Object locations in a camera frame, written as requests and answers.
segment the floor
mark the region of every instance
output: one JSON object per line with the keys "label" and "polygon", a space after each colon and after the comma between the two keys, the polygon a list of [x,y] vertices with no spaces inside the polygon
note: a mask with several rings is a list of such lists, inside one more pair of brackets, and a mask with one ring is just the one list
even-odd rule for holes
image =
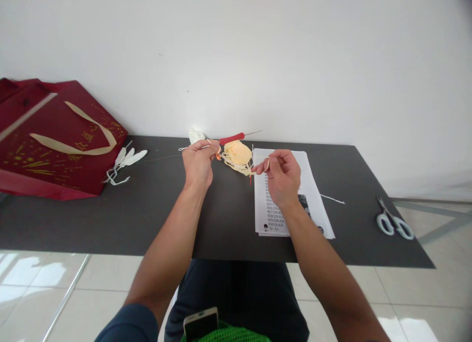
{"label": "floor", "polygon": [[[472,214],[472,206],[426,204]],[[393,342],[468,341],[472,331],[472,220],[435,237],[456,218],[399,208],[437,269],[349,267]],[[93,341],[121,307],[141,257],[0,251],[0,342]],[[310,341],[336,341],[297,264],[288,264]]]}

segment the paper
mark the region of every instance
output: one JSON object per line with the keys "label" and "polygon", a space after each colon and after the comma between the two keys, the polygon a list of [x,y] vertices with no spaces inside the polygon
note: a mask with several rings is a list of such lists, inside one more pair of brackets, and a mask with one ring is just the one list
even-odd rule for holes
{"label": "paper", "polygon": [[[274,150],[254,149],[254,163],[262,162]],[[298,200],[311,217],[324,237],[334,239],[333,229],[326,214],[323,200],[311,172],[306,152],[292,152],[301,168],[301,184],[298,189]],[[270,197],[267,186],[267,175],[254,176],[254,197],[256,214],[256,232],[259,236],[290,236],[284,217]]]}

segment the shirt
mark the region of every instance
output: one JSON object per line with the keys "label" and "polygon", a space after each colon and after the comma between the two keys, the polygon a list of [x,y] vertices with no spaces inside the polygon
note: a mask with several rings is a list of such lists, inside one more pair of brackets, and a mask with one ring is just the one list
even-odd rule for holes
{"label": "shirt", "polygon": [[122,307],[95,342],[155,342],[158,326],[154,314],[141,304]]}

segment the black table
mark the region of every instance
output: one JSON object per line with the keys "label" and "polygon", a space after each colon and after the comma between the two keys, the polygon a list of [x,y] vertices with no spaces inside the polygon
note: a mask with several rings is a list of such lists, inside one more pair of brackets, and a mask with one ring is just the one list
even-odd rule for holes
{"label": "black table", "polygon": [[[140,162],[123,168],[100,197],[59,202],[9,196],[0,202],[0,249],[144,255],[185,181],[180,147],[186,138],[130,136]],[[354,146],[248,141],[255,148],[306,151],[336,239],[333,247],[350,265],[434,268],[420,243],[387,236],[375,222],[381,195],[400,216]],[[153,159],[173,156],[161,160]],[[195,258],[296,262],[290,238],[259,237],[254,223],[254,186],[223,162],[213,162],[195,240]]]}

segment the phone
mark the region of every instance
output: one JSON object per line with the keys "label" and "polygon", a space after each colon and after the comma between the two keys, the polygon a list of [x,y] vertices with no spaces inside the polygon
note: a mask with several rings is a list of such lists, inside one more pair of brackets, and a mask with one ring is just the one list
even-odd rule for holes
{"label": "phone", "polygon": [[215,330],[218,330],[217,307],[187,316],[183,321],[183,332],[188,342],[200,339]]}

